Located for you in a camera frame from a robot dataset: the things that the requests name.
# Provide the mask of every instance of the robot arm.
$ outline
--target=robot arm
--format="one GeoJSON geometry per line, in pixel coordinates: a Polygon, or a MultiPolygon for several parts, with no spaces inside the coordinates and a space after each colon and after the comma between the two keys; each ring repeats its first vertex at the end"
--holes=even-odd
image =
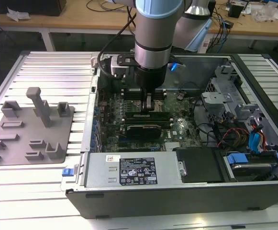
{"type": "Polygon", "coordinates": [[[209,0],[109,0],[137,8],[134,80],[141,109],[153,110],[155,89],[165,80],[172,45],[198,49],[211,24],[209,0]]]}

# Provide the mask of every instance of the warning label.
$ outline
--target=warning label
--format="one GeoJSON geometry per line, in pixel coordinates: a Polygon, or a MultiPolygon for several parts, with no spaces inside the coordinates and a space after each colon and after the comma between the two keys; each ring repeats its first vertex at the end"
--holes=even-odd
{"type": "Polygon", "coordinates": [[[144,185],[157,184],[154,158],[120,159],[120,184],[144,185]]]}

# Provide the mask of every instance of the gray plastic peg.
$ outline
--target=gray plastic peg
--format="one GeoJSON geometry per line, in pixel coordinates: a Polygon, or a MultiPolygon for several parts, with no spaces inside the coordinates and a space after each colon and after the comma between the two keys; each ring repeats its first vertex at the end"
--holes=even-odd
{"type": "Polygon", "coordinates": [[[48,115],[48,112],[44,106],[44,102],[41,97],[41,90],[39,87],[29,87],[26,92],[26,96],[33,101],[35,109],[40,116],[45,127],[51,126],[51,119],[48,115]]]}

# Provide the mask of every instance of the blue drive bracket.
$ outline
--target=blue drive bracket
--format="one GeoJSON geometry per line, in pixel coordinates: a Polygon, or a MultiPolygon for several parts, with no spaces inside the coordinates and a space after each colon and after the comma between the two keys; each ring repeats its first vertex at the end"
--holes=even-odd
{"type": "Polygon", "coordinates": [[[248,159],[244,153],[231,153],[227,156],[229,164],[248,163],[248,159]]]}

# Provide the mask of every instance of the wire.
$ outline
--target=wire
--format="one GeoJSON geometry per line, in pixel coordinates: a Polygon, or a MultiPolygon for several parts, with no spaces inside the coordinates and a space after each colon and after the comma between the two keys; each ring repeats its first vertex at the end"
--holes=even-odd
{"type": "MultiPolygon", "coordinates": [[[[127,15],[127,22],[129,22],[129,19],[131,19],[131,14],[130,13],[131,13],[132,8],[129,9],[129,7],[127,6],[126,9],[127,9],[127,14],[128,14],[127,15]]],[[[134,32],[130,28],[130,25],[128,26],[128,30],[133,36],[135,36],[134,32]]]]}
{"type": "MultiPolygon", "coordinates": [[[[100,0],[97,0],[97,3],[98,3],[99,6],[100,6],[102,9],[104,9],[105,11],[112,10],[112,9],[107,8],[107,7],[104,6],[106,3],[108,3],[107,1],[104,1],[103,3],[101,3],[100,0]]],[[[114,12],[126,12],[126,11],[123,10],[123,9],[117,9],[117,10],[114,10],[114,12]]]]}
{"type": "Polygon", "coordinates": [[[195,112],[195,107],[196,107],[196,104],[198,102],[198,100],[200,99],[200,97],[197,97],[195,103],[194,103],[194,106],[192,108],[192,119],[193,119],[193,124],[194,124],[194,127],[199,130],[200,132],[206,134],[207,136],[211,137],[212,139],[214,140],[217,140],[215,136],[211,135],[210,133],[207,133],[205,130],[202,130],[201,128],[198,127],[198,125],[196,124],[195,122],[195,118],[194,118],[194,112],[195,112]]]}
{"type": "Polygon", "coordinates": [[[99,10],[92,9],[92,8],[90,8],[90,7],[88,6],[92,1],[93,1],[93,0],[88,1],[88,3],[86,4],[86,7],[87,7],[89,10],[94,11],[94,12],[111,12],[111,11],[116,11],[116,10],[118,10],[118,9],[121,9],[121,8],[125,7],[125,6],[121,6],[121,7],[115,8],[115,9],[108,9],[108,10],[99,11],[99,10]]]}
{"type": "Polygon", "coordinates": [[[103,49],[101,49],[100,53],[97,56],[97,63],[99,65],[100,70],[103,72],[103,74],[105,74],[108,78],[112,78],[115,80],[120,80],[121,78],[116,78],[114,77],[112,74],[108,73],[104,67],[102,66],[101,62],[100,62],[100,57],[101,55],[104,53],[105,49],[121,34],[123,33],[123,31],[130,25],[130,23],[132,23],[134,21],[134,19],[136,18],[137,14],[134,14],[134,16],[129,20],[128,23],[126,23],[126,25],[103,47],[103,49]]]}
{"type": "Polygon", "coordinates": [[[199,86],[195,83],[195,82],[193,82],[193,81],[186,81],[185,83],[183,83],[180,87],[179,87],[179,90],[181,90],[181,88],[185,85],[185,84],[188,84],[188,83],[191,83],[192,85],[194,85],[195,87],[196,87],[196,89],[200,89],[199,88],[199,86]]]}
{"type": "Polygon", "coordinates": [[[1,28],[1,26],[0,26],[0,30],[10,39],[10,41],[12,41],[13,44],[18,46],[18,44],[9,36],[9,34],[6,31],[3,30],[3,28],[1,28]]]}
{"type": "Polygon", "coordinates": [[[218,146],[217,147],[219,147],[221,144],[226,144],[226,145],[228,145],[229,147],[232,147],[232,148],[236,148],[236,147],[238,147],[240,144],[243,144],[244,143],[244,138],[243,138],[243,140],[241,141],[241,143],[239,143],[240,142],[240,140],[241,140],[241,135],[240,135],[240,133],[238,132],[238,130],[241,130],[241,131],[243,131],[243,132],[245,132],[247,135],[249,135],[249,133],[248,133],[248,131],[246,130],[246,129],[243,129],[243,128],[238,128],[238,127],[233,127],[233,128],[230,128],[230,129],[228,129],[227,131],[226,131],[226,133],[224,134],[224,136],[223,136],[223,138],[221,139],[221,141],[219,142],[219,144],[218,144],[218,146]],[[230,144],[228,144],[226,141],[224,141],[224,138],[228,135],[228,133],[229,132],[231,132],[231,131],[234,131],[236,134],[237,134],[237,137],[238,137],[238,139],[233,143],[233,145],[230,145],[230,144]]]}
{"type": "Polygon", "coordinates": [[[227,37],[230,33],[230,28],[229,28],[229,30],[228,30],[228,28],[226,28],[223,17],[217,12],[216,8],[215,8],[215,14],[217,15],[217,17],[213,16],[212,18],[218,20],[219,31],[218,31],[216,37],[212,40],[211,45],[208,47],[207,51],[209,51],[216,45],[220,45],[220,47],[217,51],[217,52],[219,52],[221,50],[222,46],[224,45],[224,43],[227,41],[227,37]]]}
{"type": "MultiPolygon", "coordinates": [[[[225,31],[225,30],[226,30],[226,25],[225,25],[225,23],[224,23],[224,21],[223,21],[223,18],[221,18],[221,21],[222,21],[223,27],[224,27],[223,31],[225,31]]],[[[225,40],[225,38],[224,38],[224,39],[222,40],[222,42],[221,42],[221,45],[220,45],[219,49],[216,51],[216,53],[219,53],[219,51],[220,51],[221,48],[223,47],[225,41],[226,41],[226,40],[225,40]]]]}

